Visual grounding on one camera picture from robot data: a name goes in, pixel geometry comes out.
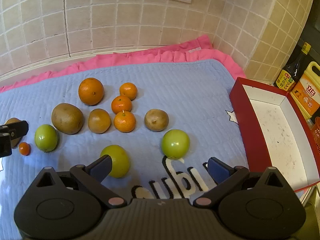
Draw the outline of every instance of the pink blanket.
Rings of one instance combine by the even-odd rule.
[[[215,59],[221,62],[234,79],[237,77],[245,78],[242,68],[229,55],[213,49],[209,37],[203,35],[192,41],[161,48],[130,53],[97,55],[85,62],[74,63],[58,72],[47,71],[38,76],[32,76],[28,79],[15,82],[13,85],[0,87],[0,93],[13,88],[34,84],[48,78],[60,77],[95,68],[156,62],[194,62],[205,59]]]

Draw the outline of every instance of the green apple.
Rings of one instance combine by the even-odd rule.
[[[119,145],[109,145],[102,150],[100,157],[106,154],[112,159],[112,170],[109,175],[114,178],[123,177],[130,168],[130,159],[125,149]]]
[[[161,150],[170,159],[182,158],[190,147],[190,138],[182,130],[172,129],[163,136]]]
[[[39,126],[35,133],[35,143],[41,151],[53,151],[58,143],[57,131],[49,124]]]

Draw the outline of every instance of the quilted mat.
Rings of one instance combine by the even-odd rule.
[[[88,77],[99,79],[105,88],[105,96],[96,106],[86,106],[78,96],[80,82]],[[93,134],[88,129],[90,111],[103,108],[113,120],[111,102],[125,82],[138,88],[138,96],[132,101],[136,128],[121,133],[112,124],[105,133]],[[23,141],[31,145],[32,151],[25,157],[14,149],[11,156],[0,160],[0,239],[21,238],[13,220],[14,208],[44,166],[67,171],[76,164],[88,165],[111,144],[127,151],[131,167],[125,177],[107,177],[102,183],[128,201],[132,197],[193,201],[215,186],[206,170],[212,156],[230,166],[248,167],[228,96],[233,84],[226,68],[211,59],[99,68],[1,93],[0,123],[11,117],[26,120],[29,132]],[[51,112],[59,103],[77,106],[86,121],[78,134],[59,132],[58,147],[43,153],[34,144],[34,134],[41,124],[51,124]],[[144,115],[152,108],[168,113],[170,122],[164,131],[152,132],[144,126]],[[184,130],[190,137],[190,150],[180,160],[170,160],[160,150],[161,138],[170,129]]]

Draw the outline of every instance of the dark glass bottle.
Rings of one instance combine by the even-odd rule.
[[[291,64],[285,65],[273,85],[290,92],[303,74],[302,63],[306,58],[311,46],[304,43],[299,56]]]

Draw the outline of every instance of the orange basket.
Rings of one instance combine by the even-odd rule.
[[[311,129],[311,133],[316,141],[318,151],[320,152],[320,117],[318,116],[316,117],[315,125]]]

